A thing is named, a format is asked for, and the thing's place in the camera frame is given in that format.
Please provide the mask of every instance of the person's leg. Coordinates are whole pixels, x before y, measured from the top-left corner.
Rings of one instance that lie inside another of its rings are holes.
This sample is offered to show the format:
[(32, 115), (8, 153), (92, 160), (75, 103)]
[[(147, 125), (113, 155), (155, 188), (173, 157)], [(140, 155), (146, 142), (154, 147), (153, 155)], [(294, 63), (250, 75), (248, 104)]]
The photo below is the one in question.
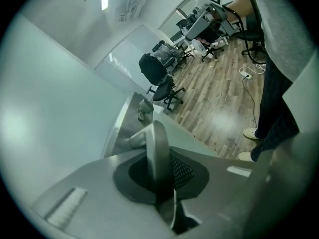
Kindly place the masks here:
[(256, 162), (261, 152), (275, 149), (281, 142), (295, 136), (298, 132), (296, 121), (287, 105), (284, 104), (281, 114), (269, 130), (266, 138), (251, 151), (251, 159)]
[(255, 132), (255, 136), (258, 139), (264, 139), (267, 136), (270, 128), (273, 126), (281, 112), (281, 107), (284, 102), (282, 95), (291, 84), (290, 81), (290, 84), (286, 81), (289, 80), (278, 70), (269, 56), (267, 56), (258, 128)]

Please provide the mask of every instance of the shoe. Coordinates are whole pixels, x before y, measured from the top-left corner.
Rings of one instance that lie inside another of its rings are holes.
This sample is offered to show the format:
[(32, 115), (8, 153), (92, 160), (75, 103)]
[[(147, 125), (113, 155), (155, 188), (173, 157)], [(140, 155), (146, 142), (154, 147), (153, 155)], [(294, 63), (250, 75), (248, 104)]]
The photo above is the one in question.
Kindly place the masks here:
[(252, 128), (252, 127), (245, 128), (243, 131), (244, 136), (246, 136), (249, 139), (260, 140), (259, 138), (255, 136), (256, 130), (257, 130), (256, 128)]
[(238, 159), (241, 161), (254, 162), (250, 157), (250, 152), (241, 152), (238, 154)]

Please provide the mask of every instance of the desk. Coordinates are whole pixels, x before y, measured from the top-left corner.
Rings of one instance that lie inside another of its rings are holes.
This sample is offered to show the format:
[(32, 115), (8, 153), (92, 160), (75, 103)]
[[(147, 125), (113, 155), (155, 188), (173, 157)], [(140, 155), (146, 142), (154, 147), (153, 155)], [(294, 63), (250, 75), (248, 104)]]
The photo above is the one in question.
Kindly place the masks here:
[(173, 43), (173, 46), (175, 47), (176, 45), (178, 45), (179, 43), (181, 42), (184, 42), (190, 49), (191, 49), (191, 52), (194, 56), (196, 56), (196, 53), (195, 53), (195, 50), (193, 49), (193, 47), (191, 46), (190, 42), (186, 40), (185, 36), (182, 35), (181, 38), (179, 38), (178, 40), (176, 40), (174, 43)]

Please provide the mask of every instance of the power strip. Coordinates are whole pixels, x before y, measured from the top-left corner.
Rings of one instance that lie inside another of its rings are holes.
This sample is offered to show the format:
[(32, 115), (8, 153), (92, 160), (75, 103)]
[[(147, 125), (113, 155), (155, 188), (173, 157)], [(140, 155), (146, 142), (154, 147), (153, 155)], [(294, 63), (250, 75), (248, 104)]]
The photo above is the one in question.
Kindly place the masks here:
[(252, 78), (252, 76), (249, 73), (245, 72), (245, 71), (241, 71), (240, 74), (242, 76), (246, 77), (246, 79), (248, 79), (248, 80), (251, 80), (251, 78)]

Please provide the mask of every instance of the window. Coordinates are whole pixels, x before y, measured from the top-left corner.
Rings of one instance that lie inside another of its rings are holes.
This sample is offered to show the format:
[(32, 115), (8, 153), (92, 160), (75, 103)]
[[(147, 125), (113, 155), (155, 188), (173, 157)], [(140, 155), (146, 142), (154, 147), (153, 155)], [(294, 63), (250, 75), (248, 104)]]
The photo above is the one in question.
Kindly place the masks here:
[(176, 26), (176, 23), (185, 18), (184, 15), (189, 16), (192, 14), (195, 5), (195, 0), (184, 0), (159, 27), (160, 31), (162, 31), (169, 39), (171, 39), (172, 42), (179, 39), (181, 37), (181, 32), (179, 27)]

